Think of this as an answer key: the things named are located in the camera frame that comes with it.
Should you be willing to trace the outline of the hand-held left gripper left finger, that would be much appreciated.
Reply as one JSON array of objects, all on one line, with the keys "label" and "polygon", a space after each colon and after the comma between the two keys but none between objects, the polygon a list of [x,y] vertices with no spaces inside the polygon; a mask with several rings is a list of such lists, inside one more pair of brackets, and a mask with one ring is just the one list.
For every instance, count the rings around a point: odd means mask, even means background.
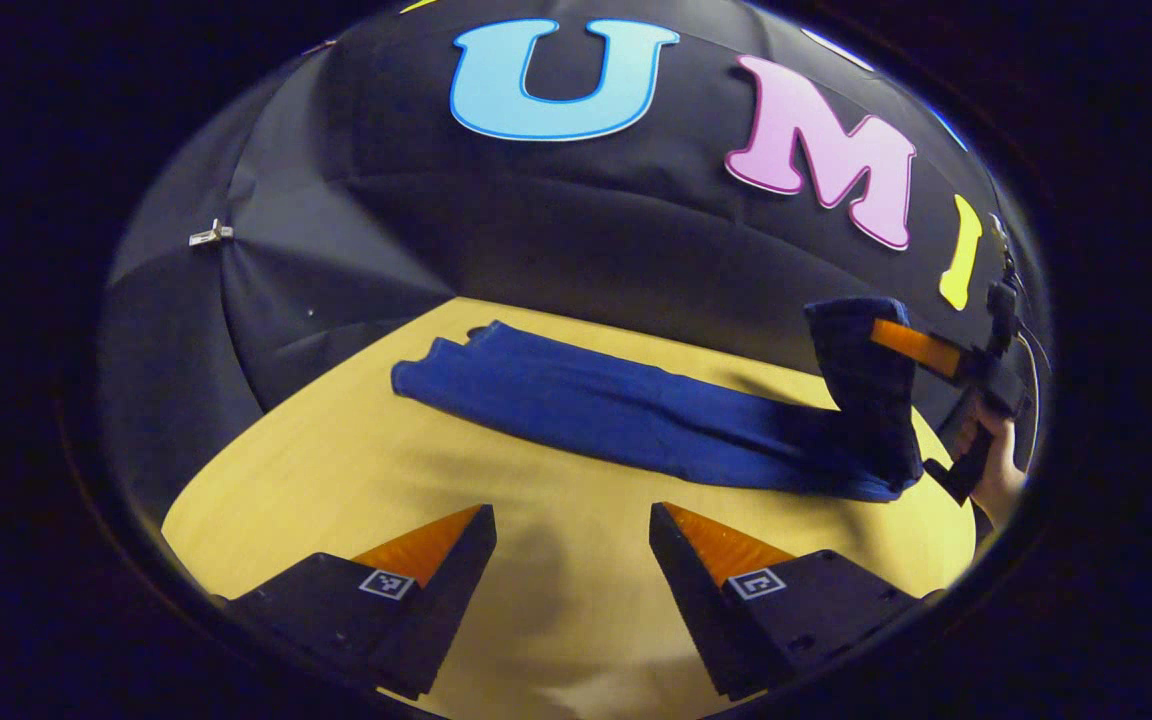
[{"label": "hand-held left gripper left finger", "polygon": [[314,688],[364,702],[433,691],[497,547],[492,505],[351,559],[317,551],[212,602]]}]

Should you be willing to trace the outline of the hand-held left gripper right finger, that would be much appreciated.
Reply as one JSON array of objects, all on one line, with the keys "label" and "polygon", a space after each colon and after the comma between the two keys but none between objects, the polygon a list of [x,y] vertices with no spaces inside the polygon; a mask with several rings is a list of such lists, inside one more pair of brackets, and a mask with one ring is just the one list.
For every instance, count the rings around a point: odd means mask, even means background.
[{"label": "hand-held left gripper right finger", "polygon": [[710,684],[732,702],[833,669],[942,594],[910,594],[836,550],[791,555],[677,503],[652,505],[647,541]]}]

